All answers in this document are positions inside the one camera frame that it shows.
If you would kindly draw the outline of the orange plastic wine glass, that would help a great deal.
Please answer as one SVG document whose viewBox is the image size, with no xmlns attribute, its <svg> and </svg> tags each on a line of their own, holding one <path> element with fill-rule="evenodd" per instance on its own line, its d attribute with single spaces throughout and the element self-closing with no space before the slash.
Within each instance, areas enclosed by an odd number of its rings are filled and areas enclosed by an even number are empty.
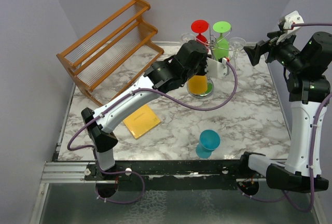
<svg viewBox="0 0 332 224">
<path fill-rule="evenodd" d="M 188 92 L 192 94 L 203 94 L 208 90 L 207 77 L 195 75 L 187 82 Z"/>
</svg>

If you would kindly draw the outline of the green plastic wine glass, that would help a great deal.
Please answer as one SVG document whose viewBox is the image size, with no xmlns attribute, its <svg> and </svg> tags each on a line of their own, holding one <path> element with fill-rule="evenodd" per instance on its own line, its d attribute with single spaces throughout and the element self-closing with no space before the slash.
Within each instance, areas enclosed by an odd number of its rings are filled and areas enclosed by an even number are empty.
<svg viewBox="0 0 332 224">
<path fill-rule="evenodd" d="M 219 59 L 229 56 L 229 43 L 226 36 L 231 31 L 231 24 L 227 21 L 219 21 L 213 25 L 213 30 L 219 33 L 213 49 L 214 58 L 219 61 Z"/>
</svg>

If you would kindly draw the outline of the red plastic wine glass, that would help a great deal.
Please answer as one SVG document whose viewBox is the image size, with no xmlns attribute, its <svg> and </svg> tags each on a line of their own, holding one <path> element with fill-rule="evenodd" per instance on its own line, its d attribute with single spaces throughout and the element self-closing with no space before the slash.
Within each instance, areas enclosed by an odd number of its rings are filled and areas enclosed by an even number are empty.
<svg viewBox="0 0 332 224">
<path fill-rule="evenodd" d="M 191 30 L 197 34 L 196 40 L 203 44 L 206 47 L 207 52 L 209 51 L 208 45 L 207 45 L 207 38 L 203 35 L 207 30 L 209 29 L 209 24 L 207 21 L 199 19 L 195 20 L 191 24 Z"/>
</svg>

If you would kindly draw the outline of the clear champagne flute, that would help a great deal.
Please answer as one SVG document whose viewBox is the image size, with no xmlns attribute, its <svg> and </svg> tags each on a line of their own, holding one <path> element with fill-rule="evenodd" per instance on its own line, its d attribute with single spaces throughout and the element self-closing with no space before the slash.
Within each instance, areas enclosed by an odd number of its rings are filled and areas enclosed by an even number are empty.
<svg viewBox="0 0 332 224">
<path fill-rule="evenodd" d="M 180 37 L 180 41 L 182 44 L 185 44 L 185 43 L 189 42 L 190 40 L 195 40 L 195 39 L 196 39 L 196 37 L 192 33 L 184 33 Z"/>
<path fill-rule="evenodd" d="M 246 45 L 246 40 L 241 37 L 232 37 L 229 39 L 229 62 L 234 69 L 237 69 L 236 59 L 237 55 L 243 50 Z"/>
</svg>

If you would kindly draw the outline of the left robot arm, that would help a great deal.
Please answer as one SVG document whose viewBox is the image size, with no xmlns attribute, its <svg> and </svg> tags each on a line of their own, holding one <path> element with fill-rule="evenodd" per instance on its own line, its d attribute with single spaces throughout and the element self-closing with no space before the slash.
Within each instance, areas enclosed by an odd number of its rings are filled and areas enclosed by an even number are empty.
<svg viewBox="0 0 332 224">
<path fill-rule="evenodd" d="M 113 148 L 118 140 L 113 131 L 126 117 L 163 93 L 183 87 L 194 75 L 203 75 L 207 66 L 206 47 L 196 41 L 184 43 L 177 54 L 154 62 L 126 91 L 95 110 L 81 111 L 89 137 L 95 146 L 98 167 L 96 173 L 104 180 L 113 177 Z"/>
</svg>

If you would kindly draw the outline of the blue plastic wine glass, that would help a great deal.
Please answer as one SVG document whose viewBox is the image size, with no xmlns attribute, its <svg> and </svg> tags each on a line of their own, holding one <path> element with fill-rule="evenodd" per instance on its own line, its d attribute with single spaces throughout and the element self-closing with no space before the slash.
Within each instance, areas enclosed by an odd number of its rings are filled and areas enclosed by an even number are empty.
<svg viewBox="0 0 332 224">
<path fill-rule="evenodd" d="M 196 154 L 199 158 L 207 159 L 220 145 L 220 137 L 213 130 L 204 130 L 199 136 Z"/>
</svg>

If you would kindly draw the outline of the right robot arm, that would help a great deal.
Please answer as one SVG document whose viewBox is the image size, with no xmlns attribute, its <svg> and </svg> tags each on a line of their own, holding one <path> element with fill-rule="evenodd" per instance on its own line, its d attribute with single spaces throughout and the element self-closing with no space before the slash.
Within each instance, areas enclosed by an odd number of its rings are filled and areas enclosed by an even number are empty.
<svg viewBox="0 0 332 224">
<path fill-rule="evenodd" d="M 323 75 L 331 62 L 331 34 L 316 32 L 302 50 L 294 45 L 295 35 L 278 41 L 281 32 L 271 32 L 269 40 L 245 46 L 253 66 L 267 53 L 268 63 L 278 61 L 284 67 L 292 111 L 291 143 L 285 164 L 265 155 L 245 152 L 238 165 L 239 174 L 250 178 L 259 173 L 272 189 L 309 193 L 325 191 L 329 181 L 321 177 L 321 125 L 327 111 L 331 85 Z"/>
</svg>

